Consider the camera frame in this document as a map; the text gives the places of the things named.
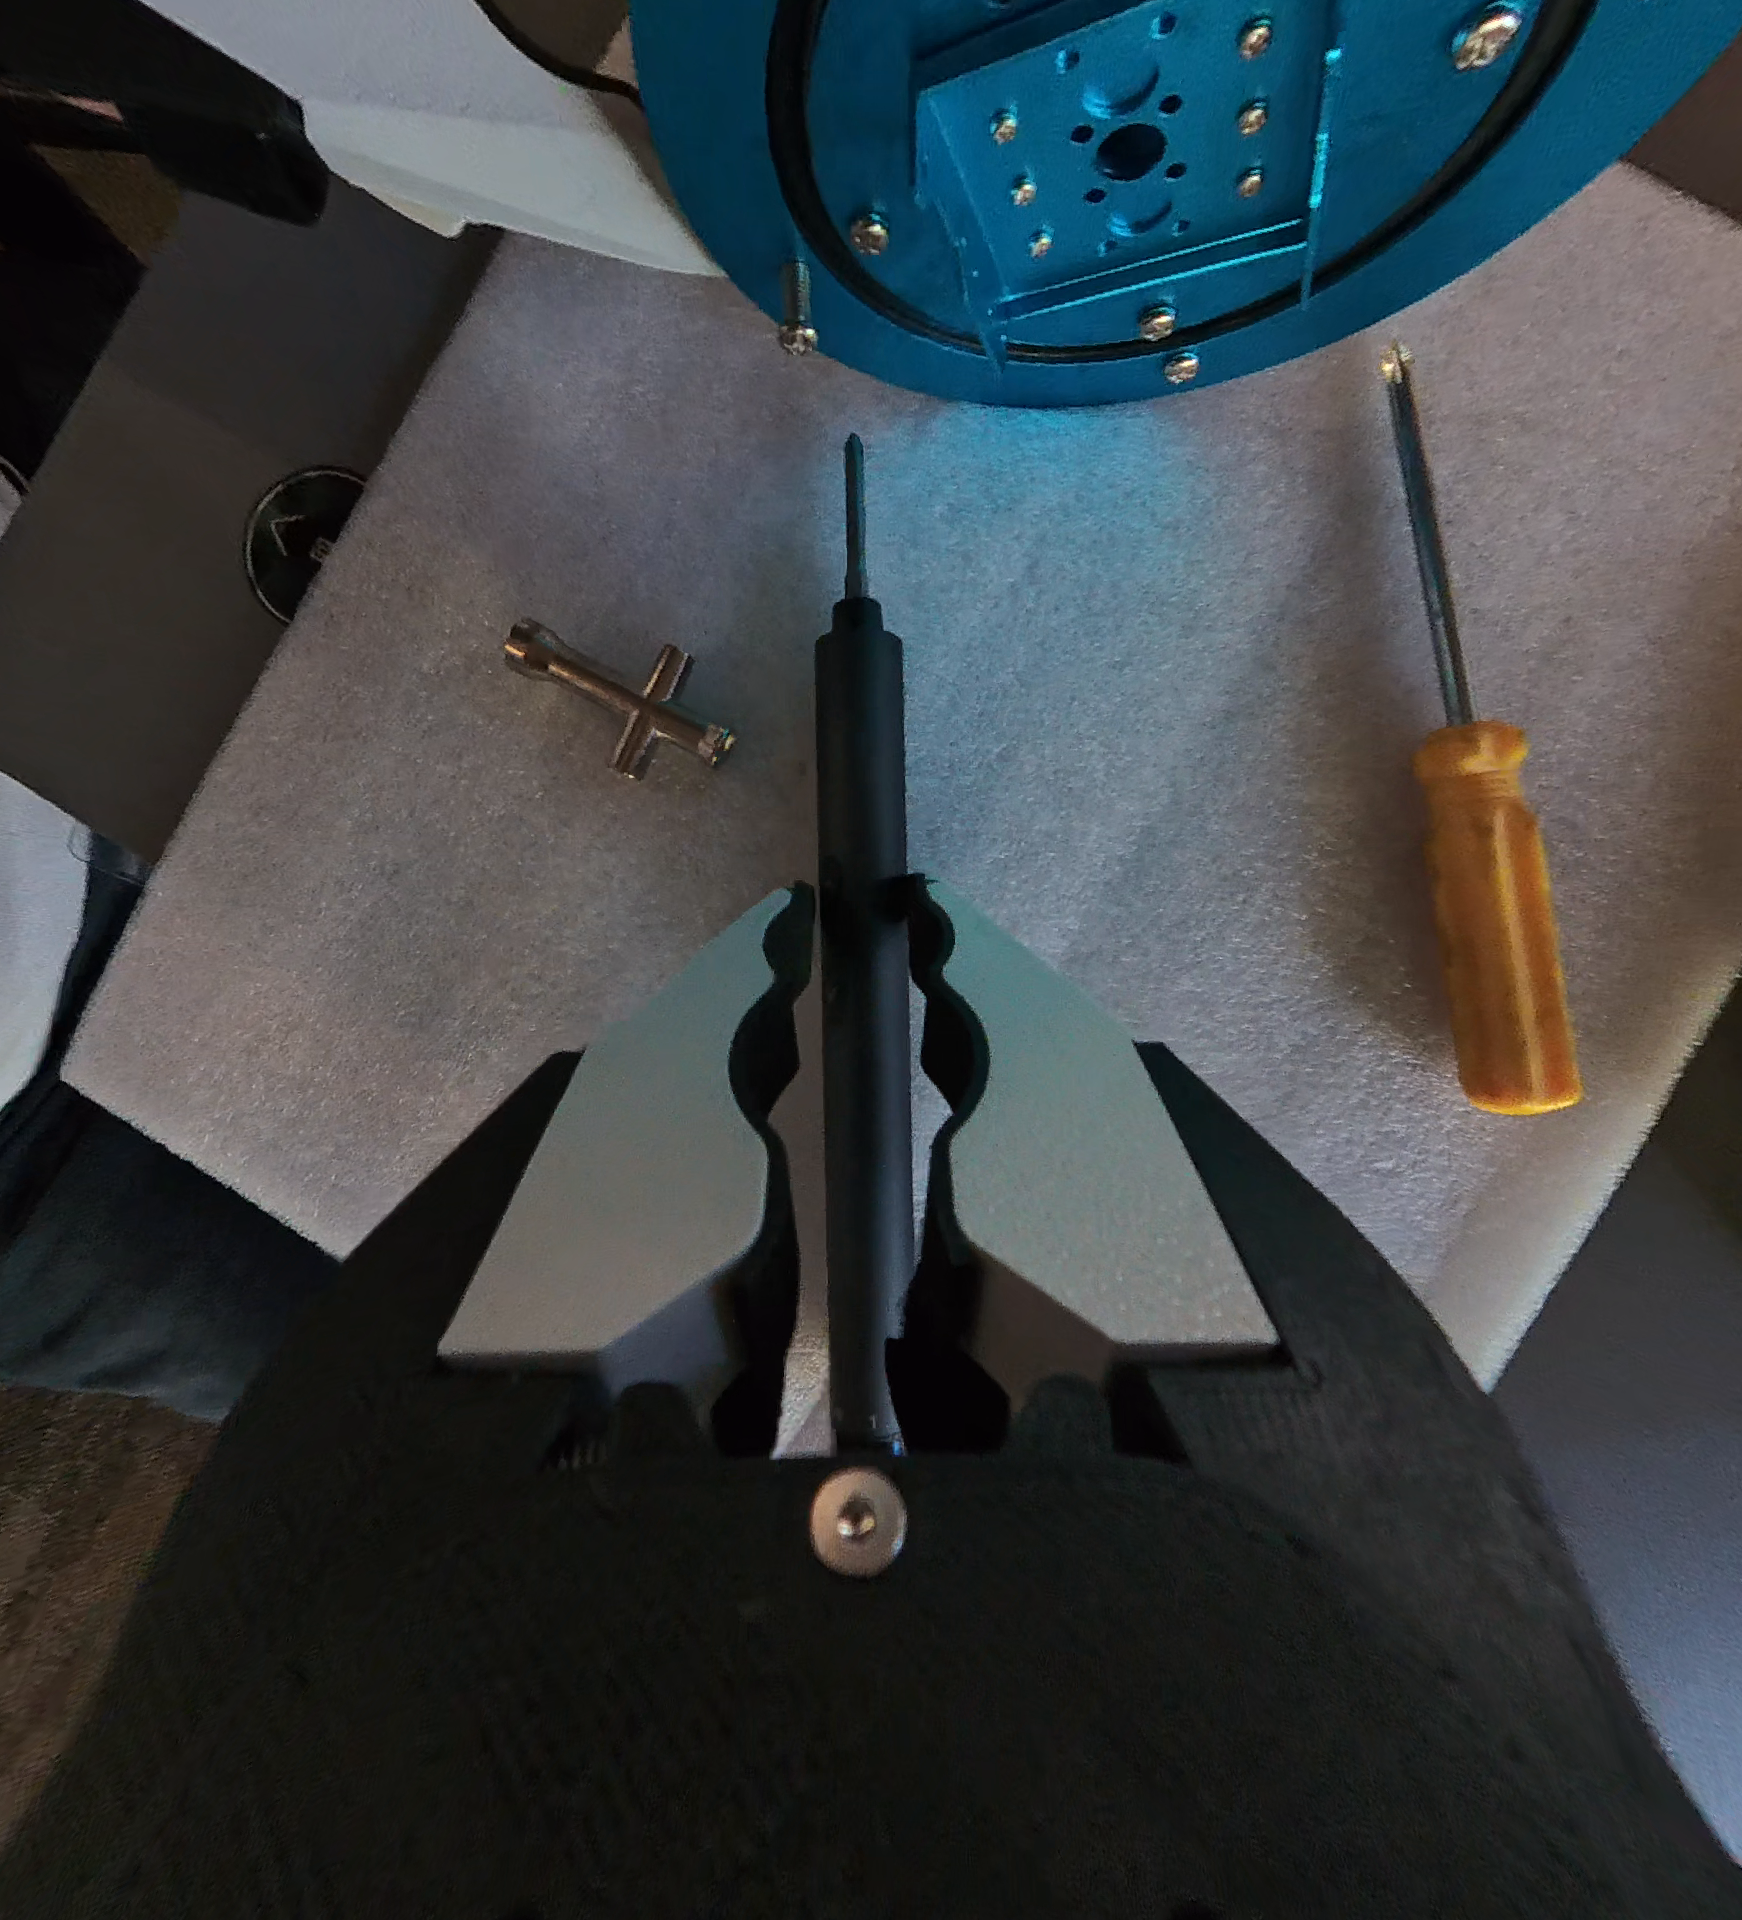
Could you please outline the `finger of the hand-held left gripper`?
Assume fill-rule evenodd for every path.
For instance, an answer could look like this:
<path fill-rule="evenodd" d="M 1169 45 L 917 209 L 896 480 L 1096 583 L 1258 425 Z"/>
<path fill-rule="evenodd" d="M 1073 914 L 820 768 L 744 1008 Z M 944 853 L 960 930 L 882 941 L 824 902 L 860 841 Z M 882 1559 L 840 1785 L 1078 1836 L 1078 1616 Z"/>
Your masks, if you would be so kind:
<path fill-rule="evenodd" d="M 420 224 L 545 240 L 718 278 L 636 95 L 568 85 L 512 45 L 512 4 L 154 2 L 281 86 L 331 173 Z M 601 67 L 626 78 L 626 27 Z"/>
<path fill-rule="evenodd" d="M 512 2 L 509 15 L 509 43 L 542 70 L 598 95 L 639 92 L 601 67 L 626 27 L 628 2 Z"/>

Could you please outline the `person's jeans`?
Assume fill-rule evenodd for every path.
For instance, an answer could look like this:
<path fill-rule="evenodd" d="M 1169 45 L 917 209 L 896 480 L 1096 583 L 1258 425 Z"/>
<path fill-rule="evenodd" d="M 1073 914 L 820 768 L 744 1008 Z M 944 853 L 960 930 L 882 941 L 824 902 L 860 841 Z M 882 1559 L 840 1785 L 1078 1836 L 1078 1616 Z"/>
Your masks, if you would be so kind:
<path fill-rule="evenodd" d="M 0 1382 L 218 1422 L 335 1275 L 55 1075 L 0 1111 Z"/>

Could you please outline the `metal cross wrench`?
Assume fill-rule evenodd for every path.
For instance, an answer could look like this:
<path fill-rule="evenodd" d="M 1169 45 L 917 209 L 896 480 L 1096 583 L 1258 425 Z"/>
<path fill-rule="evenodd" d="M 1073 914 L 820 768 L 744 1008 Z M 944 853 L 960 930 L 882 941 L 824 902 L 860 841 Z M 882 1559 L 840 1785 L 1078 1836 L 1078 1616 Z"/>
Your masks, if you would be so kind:
<path fill-rule="evenodd" d="M 672 642 L 659 650 L 642 681 L 619 679 L 532 618 L 509 629 L 501 655 L 514 675 L 562 687 L 615 719 L 617 738 L 609 766 L 621 779 L 642 780 L 659 747 L 676 749 L 716 768 L 736 745 L 731 728 L 680 702 L 696 658 Z"/>

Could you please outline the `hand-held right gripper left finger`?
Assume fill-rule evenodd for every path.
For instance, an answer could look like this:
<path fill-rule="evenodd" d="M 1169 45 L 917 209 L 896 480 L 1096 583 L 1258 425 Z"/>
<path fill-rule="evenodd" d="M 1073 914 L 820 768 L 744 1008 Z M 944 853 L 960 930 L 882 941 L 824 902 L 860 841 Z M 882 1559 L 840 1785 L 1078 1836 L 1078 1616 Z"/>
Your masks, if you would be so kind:
<path fill-rule="evenodd" d="M 800 1304 L 772 1111 L 813 930 L 811 886 L 772 891 L 582 1054 L 439 1363 L 666 1385 L 720 1453 L 772 1451 Z"/>

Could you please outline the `blue round metal turntable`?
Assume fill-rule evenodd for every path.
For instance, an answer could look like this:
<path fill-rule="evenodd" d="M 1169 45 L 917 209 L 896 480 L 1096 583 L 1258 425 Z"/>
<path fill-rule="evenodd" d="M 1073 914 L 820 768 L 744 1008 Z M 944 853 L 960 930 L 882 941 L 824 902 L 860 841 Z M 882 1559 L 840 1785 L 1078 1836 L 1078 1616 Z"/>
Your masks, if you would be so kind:
<path fill-rule="evenodd" d="M 1742 2 L 632 4 L 682 217 L 787 341 L 1072 409 L 1425 300 L 1624 157 Z"/>

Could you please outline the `yellow-handled screwdriver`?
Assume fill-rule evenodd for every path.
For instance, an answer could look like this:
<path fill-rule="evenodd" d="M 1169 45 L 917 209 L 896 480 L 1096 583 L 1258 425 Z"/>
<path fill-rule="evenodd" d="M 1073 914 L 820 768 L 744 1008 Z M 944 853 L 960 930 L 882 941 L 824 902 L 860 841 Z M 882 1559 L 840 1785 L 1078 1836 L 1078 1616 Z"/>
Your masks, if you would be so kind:
<path fill-rule="evenodd" d="M 1443 726 L 1412 757 L 1458 1087 L 1481 1111 L 1529 1117 L 1583 1096 L 1556 934 L 1549 861 L 1526 798 L 1526 735 L 1473 707 L 1414 392 L 1414 360 L 1380 364 Z"/>

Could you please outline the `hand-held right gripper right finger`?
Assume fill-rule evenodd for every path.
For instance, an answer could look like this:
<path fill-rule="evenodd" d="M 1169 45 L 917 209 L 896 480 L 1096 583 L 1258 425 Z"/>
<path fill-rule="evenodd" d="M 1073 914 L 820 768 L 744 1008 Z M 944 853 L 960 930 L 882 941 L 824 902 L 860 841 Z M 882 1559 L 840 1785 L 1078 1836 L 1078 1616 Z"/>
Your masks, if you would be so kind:
<path fill-rule="evenodd" d="M 990 1453 L 1054 1378 L 1257 1363 L 1281 1336 L 1138 1043 L 942 882 L 908 895 L 932 1138 L 885 1375 L 908 1453 Z"/>

